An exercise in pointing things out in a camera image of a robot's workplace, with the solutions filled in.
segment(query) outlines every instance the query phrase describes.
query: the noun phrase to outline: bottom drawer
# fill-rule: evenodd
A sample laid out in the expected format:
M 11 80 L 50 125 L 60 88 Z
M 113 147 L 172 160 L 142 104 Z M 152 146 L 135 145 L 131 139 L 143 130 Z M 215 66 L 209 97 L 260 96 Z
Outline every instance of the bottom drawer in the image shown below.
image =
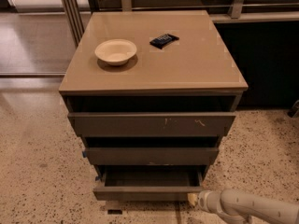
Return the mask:
M 205 166 L 107 166 L 93 190 L 105 201 L 188 201 L 200 192 Z

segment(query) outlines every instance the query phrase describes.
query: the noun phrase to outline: dresser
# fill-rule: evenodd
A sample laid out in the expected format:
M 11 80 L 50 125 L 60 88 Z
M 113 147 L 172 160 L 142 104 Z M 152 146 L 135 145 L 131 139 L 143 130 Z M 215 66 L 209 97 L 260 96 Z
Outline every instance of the dresser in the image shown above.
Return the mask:
M 179 41 L 150 45 L 163 34 Z M 120 67 L 98 60 L 109 39 L 134 42 L 136 56 Z M 187 201 L 247 88 L 205 11 L 151 11 L 93 13 L 59 92 L 98 200 Z

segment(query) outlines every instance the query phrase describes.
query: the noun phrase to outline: terrazzo floor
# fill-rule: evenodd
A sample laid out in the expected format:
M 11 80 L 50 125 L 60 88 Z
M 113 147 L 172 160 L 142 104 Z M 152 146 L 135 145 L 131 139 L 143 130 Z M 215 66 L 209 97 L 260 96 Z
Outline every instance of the terrazzo floor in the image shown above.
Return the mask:
M 0 68 L 6 72 L 61 72 L 75 51 L 61 16 L 0 14 L 0 34 Z M 50 38 L 60 46 L 47 42 Z M 23 63 L 14 55 L 18 50 L 27 55 Z M 0 79 L 0 224 L 224 223 L 188 203 L 96 201 L 96 173 L 82 158 L 83 145 L 58 93 L 60 83 L 56 78 Z M 237 111 L 203 187 L 299 204 L 299 118 L 286 113 Z M 111 209 L 122 214 L 111 215 Z

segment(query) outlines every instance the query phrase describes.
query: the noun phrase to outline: drawer front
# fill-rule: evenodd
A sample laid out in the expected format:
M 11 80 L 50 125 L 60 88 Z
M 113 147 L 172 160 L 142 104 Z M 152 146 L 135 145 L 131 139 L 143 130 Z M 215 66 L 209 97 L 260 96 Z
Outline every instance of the drawer front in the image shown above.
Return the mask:
M 235 115 L 217 113 L 70 113 L 76 135 L 85 137 L 225 136 Z
M 106 201 L 187 201 L 201 181 L 197 166 L 108 166 L 93 193 Z
M 93 147 L 85 150 L 94 165 L 211 165 L 217 147 Z

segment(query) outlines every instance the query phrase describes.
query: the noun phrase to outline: black object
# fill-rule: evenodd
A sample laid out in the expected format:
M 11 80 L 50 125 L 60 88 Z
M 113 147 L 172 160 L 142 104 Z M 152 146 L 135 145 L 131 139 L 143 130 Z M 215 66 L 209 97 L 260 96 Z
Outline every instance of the black object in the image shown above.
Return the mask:
M 158 48 L 158 49 L 162 49 L 163 47 L 165 47 L 166 45 L 168 45 L 169 43 L 172 43 L 174 41 L 179 40 L 179 38 L 175 35 L 170 35 L 170 34 L 165 34 L 165 35 L 160 35 L 157 38 L 154 38 L 152 41 L 150 41 L 149 43 Z

